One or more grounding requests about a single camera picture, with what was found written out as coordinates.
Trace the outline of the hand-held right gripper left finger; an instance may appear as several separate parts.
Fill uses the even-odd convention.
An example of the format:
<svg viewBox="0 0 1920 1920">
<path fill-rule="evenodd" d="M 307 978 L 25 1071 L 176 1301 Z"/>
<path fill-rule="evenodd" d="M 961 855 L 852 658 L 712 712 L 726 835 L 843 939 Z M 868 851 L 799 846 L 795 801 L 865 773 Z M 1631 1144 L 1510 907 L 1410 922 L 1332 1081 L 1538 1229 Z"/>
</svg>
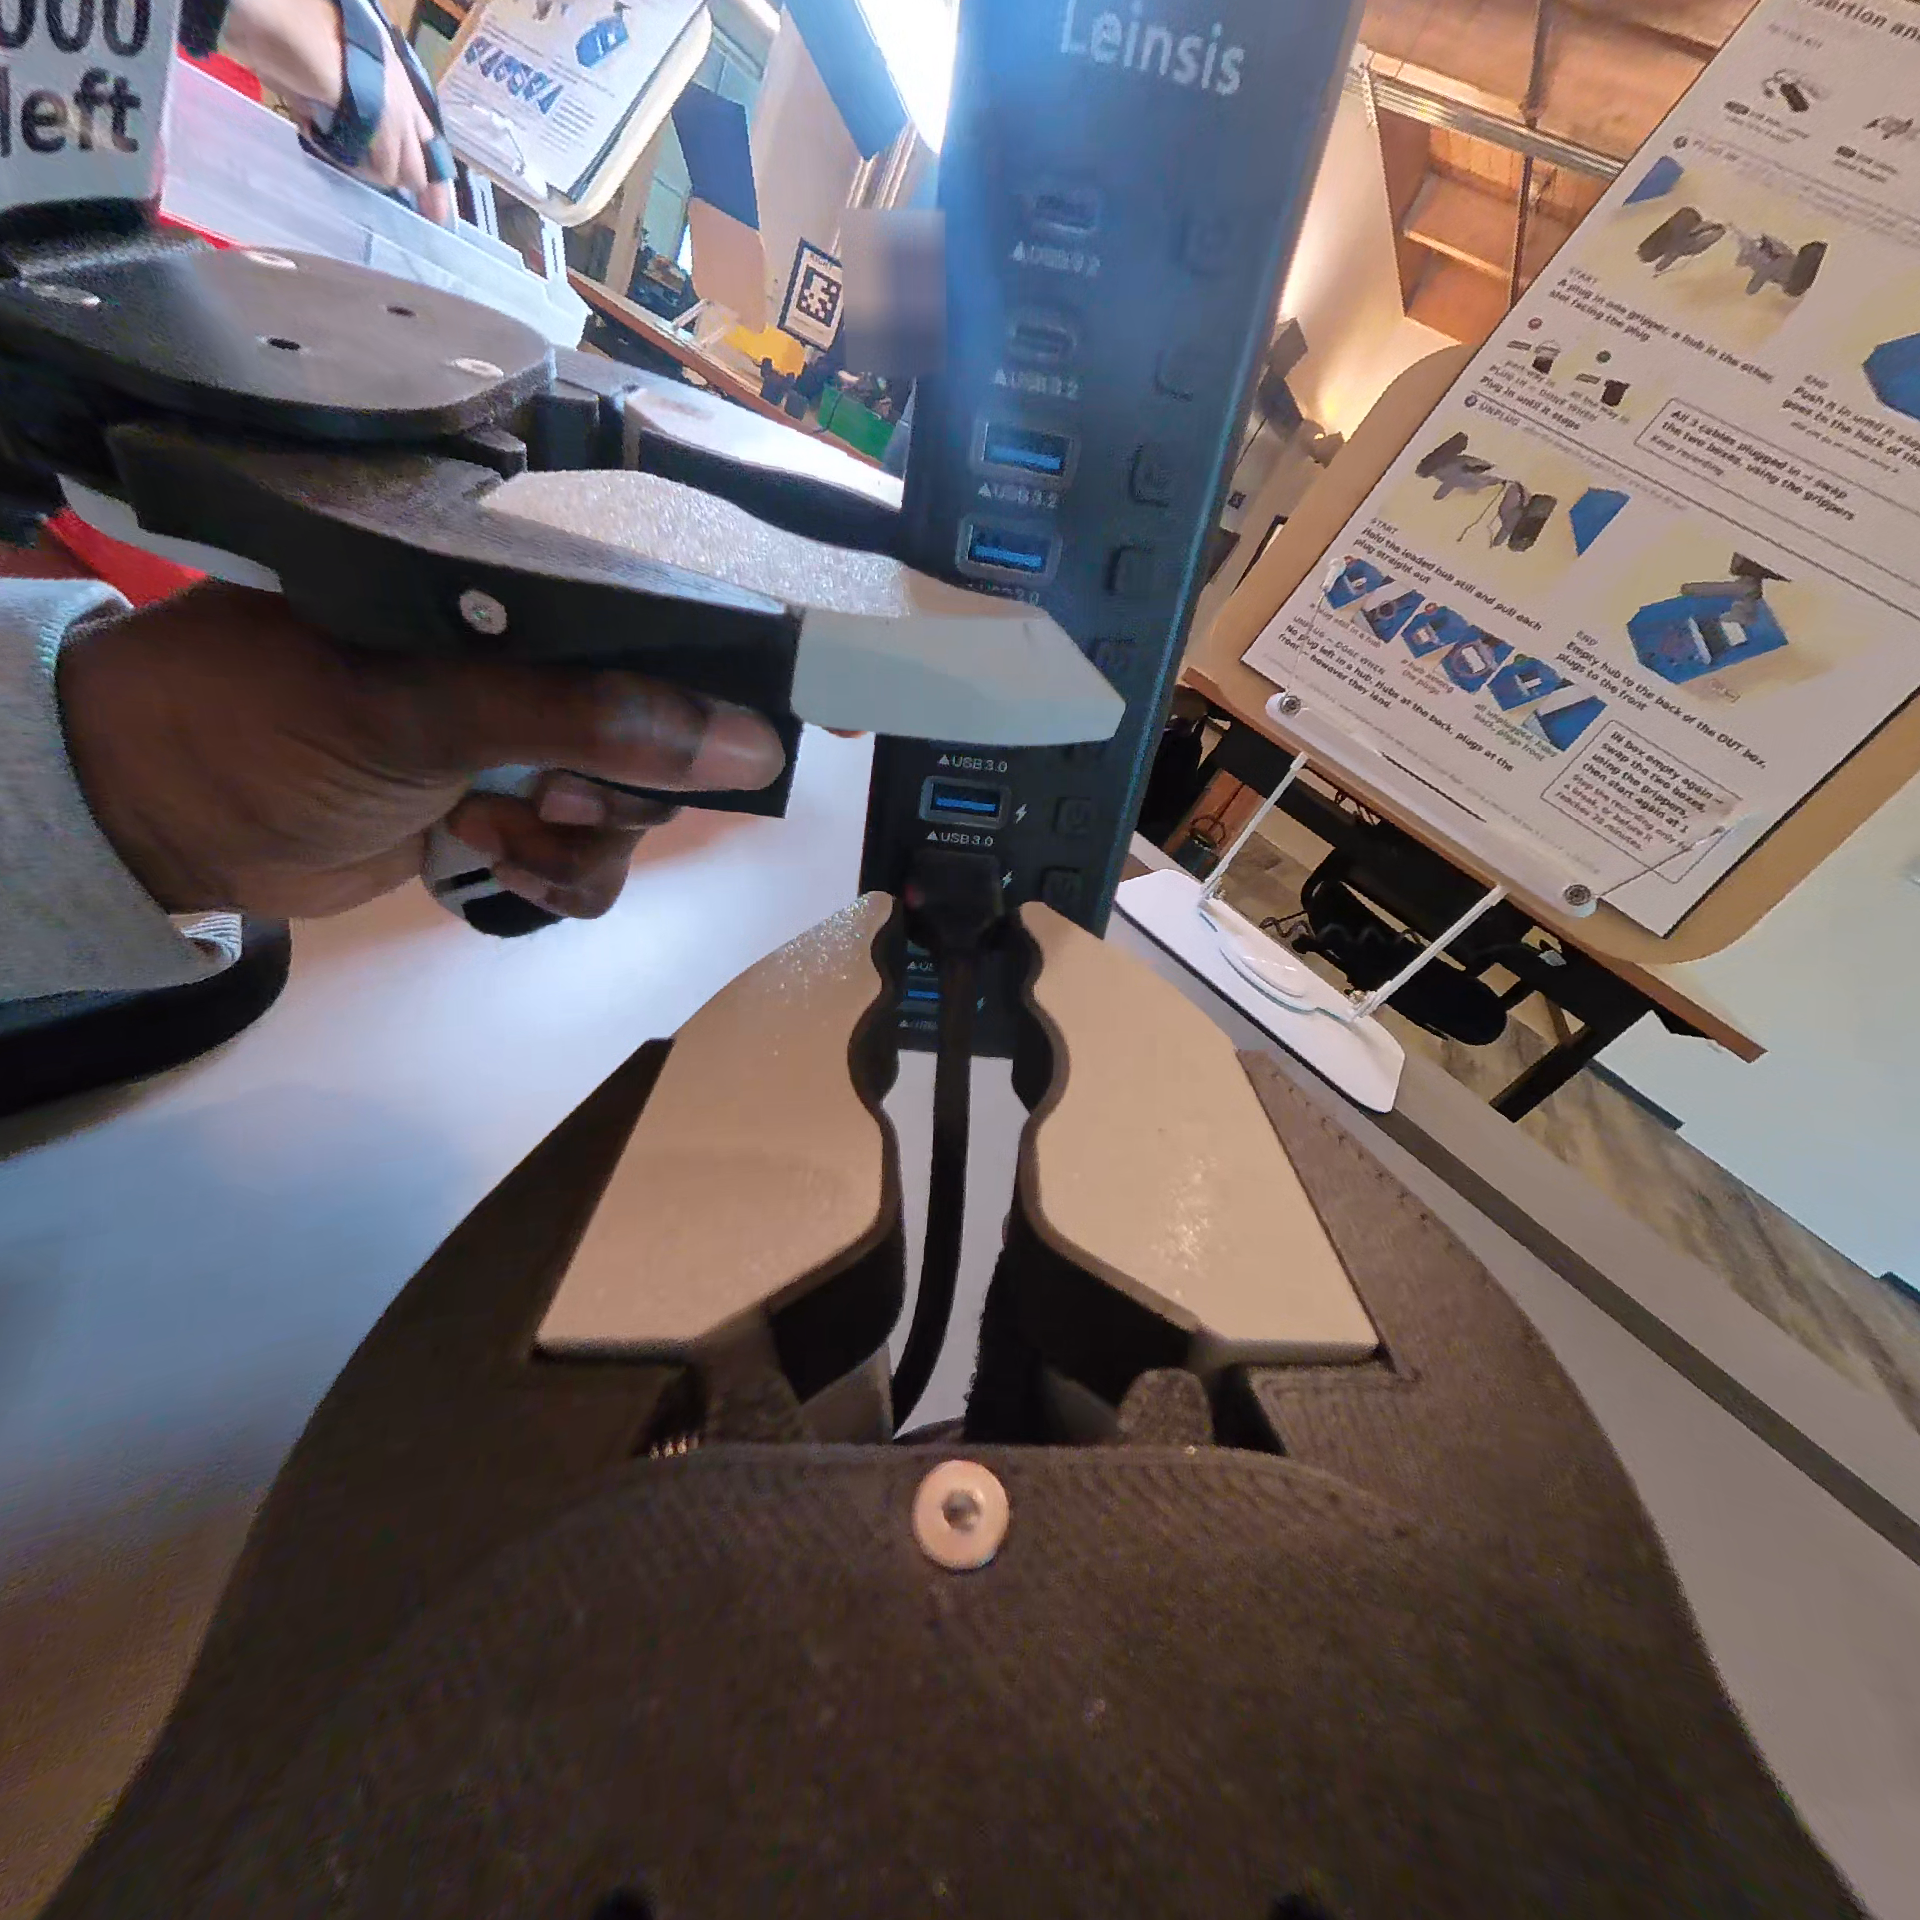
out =
<svg viewBox="0 0 1920 1920">
<path fill-rule="evenodd" d="M 566 1362 L 872 1364 L 901 1312 L 894 1132 L 855 1074 L 892 895 L 861 895 L 673 1036 L 540 1324 Z"/>
</svg>

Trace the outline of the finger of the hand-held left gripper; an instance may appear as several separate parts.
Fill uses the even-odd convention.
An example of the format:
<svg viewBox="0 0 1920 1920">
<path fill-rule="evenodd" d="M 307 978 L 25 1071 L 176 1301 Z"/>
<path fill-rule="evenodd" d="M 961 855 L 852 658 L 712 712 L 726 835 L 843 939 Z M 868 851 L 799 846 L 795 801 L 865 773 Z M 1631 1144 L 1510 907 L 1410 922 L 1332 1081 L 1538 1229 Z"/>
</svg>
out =
<svg viewBox="0 0 1920 1920">
<path fill-rule="evenodd" d="M 1046 612 L 803 539 L 675 479 L 521 473 L 486 510 L 779 599 L 799 619 L 792 712 L 824 730 L 1088 744 L 1108 740 L 1126 715 Z"/>
<path fill-rule="evenodd" d="M 726 396 L 640 378 L 621 399 L 624 465 L 712 493 L 754 518 L 898 518 L 905 482 L 830 439 Z"/>
</svg>

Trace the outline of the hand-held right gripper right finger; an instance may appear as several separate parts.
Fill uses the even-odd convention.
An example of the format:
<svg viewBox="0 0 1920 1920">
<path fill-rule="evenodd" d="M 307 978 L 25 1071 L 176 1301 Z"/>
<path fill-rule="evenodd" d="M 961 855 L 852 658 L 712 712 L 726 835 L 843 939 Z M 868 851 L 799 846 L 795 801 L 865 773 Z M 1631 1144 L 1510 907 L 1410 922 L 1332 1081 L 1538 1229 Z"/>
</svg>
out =
<svg viewBox="0 0 1920 1920">
<path fill-rule="evenodd" d="M 1244 1071 L 1180 990 L 1021 906 L 1047 1087 L 1021 1141 L 1038 1239 L 1201 1364 L 1361 1364 L 1380 1333 Z"/>
</svg>

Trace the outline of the black usb hub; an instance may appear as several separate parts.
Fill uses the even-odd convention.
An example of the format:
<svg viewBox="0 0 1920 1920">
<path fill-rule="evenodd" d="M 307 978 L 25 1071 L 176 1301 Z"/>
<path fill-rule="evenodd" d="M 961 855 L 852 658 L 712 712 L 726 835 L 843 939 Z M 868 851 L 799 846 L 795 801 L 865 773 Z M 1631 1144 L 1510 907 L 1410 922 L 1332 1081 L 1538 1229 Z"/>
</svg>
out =
<svg viewBox="0 0 1920 1920">
<path fill-rule="evenodd" d="M 1108 740 L 873 740 L 861 882 L 990 857 L 1004 907 L 1112 914 L 1201 557 L 1361 5 L 959 5 L 937 209 L 949 370 L 917 381 L 905 560 L 1047 615 Z"/>
</svg>

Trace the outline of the person's left forearm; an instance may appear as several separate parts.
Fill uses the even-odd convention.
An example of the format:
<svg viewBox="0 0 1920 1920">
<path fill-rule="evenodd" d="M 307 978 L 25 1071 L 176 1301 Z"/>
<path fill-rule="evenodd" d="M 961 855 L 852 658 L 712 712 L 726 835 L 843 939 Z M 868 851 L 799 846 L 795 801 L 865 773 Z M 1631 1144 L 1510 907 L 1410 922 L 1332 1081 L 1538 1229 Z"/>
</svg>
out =
<svg viewBox="0 0 1920 1920">
<path fill-rule="evenodd" d="M 3 1004 L 197 985 L 242 959 L 238 914 L 171 919 L 99 830 L 67 757 L 56 664 L 128 615 L 104 584 L 3 581 Z"/>
</svg>

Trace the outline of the person's left hand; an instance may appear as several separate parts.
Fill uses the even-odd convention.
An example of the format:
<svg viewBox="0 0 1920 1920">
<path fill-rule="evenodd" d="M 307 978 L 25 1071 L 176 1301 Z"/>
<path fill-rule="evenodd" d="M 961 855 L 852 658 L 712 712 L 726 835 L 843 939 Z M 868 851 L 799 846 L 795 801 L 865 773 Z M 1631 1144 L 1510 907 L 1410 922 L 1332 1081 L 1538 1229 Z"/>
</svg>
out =
<svg viewBox="0 0 1920 1920">
<path fill-rule="evenodd" d="M 509 895 L 594 922 L 673 815 L 643 789 L 784 770 L 754 712 L 625 671 L 350 653 L 238 588 L 83 632 L 56 696 L 92 821 L 171 914 L 346 914 L 446 830 Z"/>
</svg>

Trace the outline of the white plastic tray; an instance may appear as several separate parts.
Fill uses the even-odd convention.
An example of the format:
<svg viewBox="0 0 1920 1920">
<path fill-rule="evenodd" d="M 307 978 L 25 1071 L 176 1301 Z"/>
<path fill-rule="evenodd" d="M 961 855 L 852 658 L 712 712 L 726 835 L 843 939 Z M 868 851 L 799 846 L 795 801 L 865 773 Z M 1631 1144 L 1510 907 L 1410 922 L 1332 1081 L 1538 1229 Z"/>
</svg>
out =
<svg viewBox="0 0 1920 1920">
<path fill-rule="evenodd" d="M 506 243 L 437 227 L 302 148 L 238 161 L 186 154 L 168 165 L 160 214 L 238 250 L 331 260 L 480 301 L 557 350 L 582 342 L 585 301 L 529 273 Z"/>
</svg>

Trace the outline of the black white marker tag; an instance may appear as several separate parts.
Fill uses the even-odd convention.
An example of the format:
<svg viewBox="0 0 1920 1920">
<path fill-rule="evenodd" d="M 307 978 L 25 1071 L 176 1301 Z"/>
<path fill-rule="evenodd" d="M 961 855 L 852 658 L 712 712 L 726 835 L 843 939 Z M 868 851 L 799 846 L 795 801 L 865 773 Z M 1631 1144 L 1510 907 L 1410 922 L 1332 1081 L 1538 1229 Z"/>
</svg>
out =
<svg viewBox="0 0 1920 1920">
<path fill-rule="evenodd" d="M 779 297 L 777 330 L 811 353 L 834 350 L 843 320 L 843 264 L 799 240 Z"/>
</svg>

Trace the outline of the white board stand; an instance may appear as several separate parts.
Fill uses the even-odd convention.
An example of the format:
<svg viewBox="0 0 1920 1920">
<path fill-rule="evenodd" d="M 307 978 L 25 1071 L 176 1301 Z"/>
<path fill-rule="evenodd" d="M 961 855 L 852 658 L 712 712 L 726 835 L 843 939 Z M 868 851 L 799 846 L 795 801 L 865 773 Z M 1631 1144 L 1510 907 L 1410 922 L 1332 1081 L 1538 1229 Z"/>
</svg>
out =
<svg viewBox="0 0 1920 1920">
<path fill-rule="evenodd" d="M 1434 829 L 1414 815 L 1414 801 L 1390 789 L 1404 777 L 1372 744 L 1348 740 L 1332 730 L 1305 727 L 1291 740 L 1279 725 L 1293 720 L 1300 705 L 1276 696 L 1272 719 L 1254 719 L 1282 748 L 1279 785 L 1258 801 L 1264 821 L 1302 770 L 1332 773 L 1340 785 L 1378 806 L 1388 821 L 1410 829 L 1426 848 L 1440 851 L 1458 871 L 1487 884 L 1426 952 L 1397 971 L 1384 990 L 1336 990 L 1329 970 L 1282 950 L 1276 932 L 1264 932 L 1226 903 L 1226 882 L 1199 880 L 1182 865 L 1156 868 L 1121 882 L 1117 906 L 1121 919 L 1145 932 L 1165 957 L 1180 959 L 1206 985 L 1223 992 L 1258 1031 L 1321 1074 L 1350 1102 L 1369 1112 L 1390 1112 L 1404 1081 L 1404 1046 L 1388 1031 L 1388 996 L 1410 975 L 1448 952 L 1451 939 L 1472 928 L 1490 906 L 1519 903 L 1552 926 L 1571 928 L 1599 950 L 1600 899 L 1549 848 L 1526 846 L 1510 830 L 1465 821 Z"/>
</svg>

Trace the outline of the black office chair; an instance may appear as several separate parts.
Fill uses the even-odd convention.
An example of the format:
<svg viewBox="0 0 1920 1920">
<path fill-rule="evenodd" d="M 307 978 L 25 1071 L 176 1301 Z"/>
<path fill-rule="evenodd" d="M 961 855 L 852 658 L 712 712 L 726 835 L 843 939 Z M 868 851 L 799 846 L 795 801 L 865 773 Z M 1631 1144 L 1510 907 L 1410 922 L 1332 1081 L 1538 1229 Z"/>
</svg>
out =
<svg viewBox="0 0 1920 1920">
<path fill-rule="evenodd" d="M 1329 961 L 1356 992 L 1372 992 L 1414 964 L 1426 944 L 1388 926 L 1336 874 L 1332 862 L 1302 882 L 1305 952 Z M 1430 959 L 1410 983 L 1388 996 L 1388 1008 L 1438 1039 L 1462 1046 L 1494 1046 L 1506 1011 L 1477 975 L 1455 961 Z"/>
</svg>

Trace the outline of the instruction poster board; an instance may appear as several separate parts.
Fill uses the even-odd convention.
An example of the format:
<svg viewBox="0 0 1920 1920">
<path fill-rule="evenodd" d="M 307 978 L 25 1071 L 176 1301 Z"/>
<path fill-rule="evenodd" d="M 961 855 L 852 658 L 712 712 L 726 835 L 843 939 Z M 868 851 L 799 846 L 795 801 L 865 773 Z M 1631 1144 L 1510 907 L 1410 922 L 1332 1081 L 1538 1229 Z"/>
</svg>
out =
<svg viewBox="0 0 1920 1920">
<path fill-rule="evenodd" d="M 436 84 L 446 139 L 577 227 L 611 205 L 707 47 L 707 5 L 468 5 Z"/>
<path fill-rule="evenodd" d="M 1917 5 L 1757 5 L 1404 448 L 1254 577 L 1248 727 L 1635 964 L 1917 770 Z"/>
</svg>

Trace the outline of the wooden desk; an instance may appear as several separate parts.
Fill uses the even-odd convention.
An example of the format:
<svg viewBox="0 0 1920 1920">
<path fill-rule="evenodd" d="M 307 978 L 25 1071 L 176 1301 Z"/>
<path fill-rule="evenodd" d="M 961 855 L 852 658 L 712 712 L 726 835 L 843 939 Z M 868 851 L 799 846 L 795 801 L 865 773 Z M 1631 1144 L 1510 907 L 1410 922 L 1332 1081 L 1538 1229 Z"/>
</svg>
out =
<svg viewBox="0 0 1920 1920">
<path fill-rule="evenodd" d="M 1231 893 L 1254 887 L 1254 871 L 1279 865 L 1279 880 L 1264 880 L 1276 899 L 1246 906 L 1244 914 L 1264 932 L 1276 932 L 1282 950 L 1300 959 L 1329 970 L 1325 959 L 1305 952 L 1302 914 L 1302 882 L 1325 862 L 1362 906 L 1424 944 L 1434 944 L 1487 893 L 1483 882 L 1458 871 L 1332 773 L 1302 770 L 1256 821 L 1285 757 L 1258 720 L 1226 701 L 1214 671 L 1180 671 L 1165 727 L 1156 757 L 1163 799 L 1145 813 L 1145 835 L 1175 865 L 1199 880 L 1218 880 Z M 1420 1026 L 1410 1026 L 1414 1036 L 1448 1042 L 1466 1064 L 1483 1066 L 1504 1042 L 1526 1031 L 1526 1011 L 1540 1020 L 1530 1031 L 1535 1054 L 1483 1094 L 1483 1102 L 1506 1122 L 1520 1122 L 1564 1094 L 1643 1020 L 1650 1020 L 1666 1036 L 1712 1042 L 1744 1066 L 1762 1057 L 1762 1042 L 1744 1036 L 1733 1016 L 1712 1011 L 1701 996 L 1663 983 L 1650 964 L 1605 959 L 1589 939 L 1530 914 L 1519 903 L 1490 906 L 1438 959 L 1477 975 L 1502 996 L 1506 1026 L 1494 1046 L 1462 1046 Z M 1332 970 L 1329 978 L 1336 990 L 1350 990 Z"/>
</svg>

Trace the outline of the black rounded pad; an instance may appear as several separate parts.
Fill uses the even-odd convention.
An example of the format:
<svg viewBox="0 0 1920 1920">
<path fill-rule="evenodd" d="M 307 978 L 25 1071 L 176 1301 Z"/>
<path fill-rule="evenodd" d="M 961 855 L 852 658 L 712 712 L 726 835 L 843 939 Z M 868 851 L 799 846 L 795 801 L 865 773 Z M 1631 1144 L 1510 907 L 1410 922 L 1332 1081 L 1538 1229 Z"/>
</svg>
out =
<svg viewBox="0 0 1920 1920">
<path fill-rule="evenodd" d="M 264 1020 L 290 975 L 290 928 L 248 914 L 186 928 L 217 952 L 205 978 L 3 1004 L 3 1119 L 190 1066 Z"/>
</svg>

